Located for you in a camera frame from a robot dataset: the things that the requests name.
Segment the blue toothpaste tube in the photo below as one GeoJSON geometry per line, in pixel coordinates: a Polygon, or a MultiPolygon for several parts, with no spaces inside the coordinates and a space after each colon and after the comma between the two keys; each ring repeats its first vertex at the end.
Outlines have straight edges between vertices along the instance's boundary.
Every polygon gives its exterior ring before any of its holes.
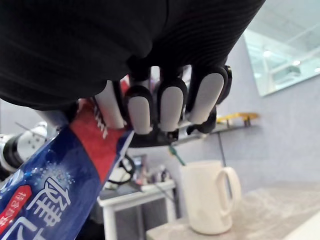
{"type": "Polygon", "coordinates": [[[0,240],[73,240],[132,131],[107,129],[88,100],[0,190],[0,240]]]}

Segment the yellow object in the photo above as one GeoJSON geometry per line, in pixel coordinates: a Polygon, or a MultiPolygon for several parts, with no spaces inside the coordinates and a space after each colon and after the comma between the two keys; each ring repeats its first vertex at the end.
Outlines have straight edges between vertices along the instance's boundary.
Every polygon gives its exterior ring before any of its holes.
{"type": "Polygon", "coordinates": [[[216,122],[221,124],[225,121],[229,121],[236,118],[242,118],[243,121],[257,119],[259,115],[254,112],[236,112],[227,116],[218,117],[216,122]]]}

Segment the table leg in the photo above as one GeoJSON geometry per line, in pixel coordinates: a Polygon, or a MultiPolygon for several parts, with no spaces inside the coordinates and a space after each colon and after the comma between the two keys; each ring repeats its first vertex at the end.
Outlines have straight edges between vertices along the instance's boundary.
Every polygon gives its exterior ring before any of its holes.
{"type": "Polygon", "coordinates": [[[144,216],[142,213],[142,206],[136,206],[136,224],[138,227],[139,240],[145,240],[145,226],[144,226],[144,216]]]}
{"type": "Polygon", "coordinates": [[[166,194],[170,197],[170,199],[168,197],[165,198],[166,217],[167,217],[168,223],[170,223],[177,219],[176,203],[172,201],[174,199],[172,190],[166,191],[166,194]]]}
{"type": "Polygon", "coordinates": [[[112,207],[103,208],[104,238],[117,240],[116,215],[112,207]]]}

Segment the countertop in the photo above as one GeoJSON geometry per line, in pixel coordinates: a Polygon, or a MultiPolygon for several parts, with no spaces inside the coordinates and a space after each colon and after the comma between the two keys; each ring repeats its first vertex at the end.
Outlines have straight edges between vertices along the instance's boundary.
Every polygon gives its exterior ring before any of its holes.
{"type": "Polygon", "coordinates": [[[200,235],[185,218],[147,231],[148,240],[283,240],[320,211],[320,183],[277,183],[243,196],[223,234],[200,235]]]}

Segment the white mug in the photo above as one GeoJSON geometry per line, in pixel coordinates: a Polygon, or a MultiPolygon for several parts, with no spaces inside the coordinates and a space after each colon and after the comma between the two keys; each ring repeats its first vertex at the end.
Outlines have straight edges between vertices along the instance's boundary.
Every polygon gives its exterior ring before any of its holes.
{"type": "Polygon", "coordinates": [[[215,235],[232,226],[231,211],[241,200],[241,185],[235,170],[220,161],[198,161],[181,167],[182,187],[191,228],[215,235]],[[232,199],[227,193],[230,182],[232,199]]]}

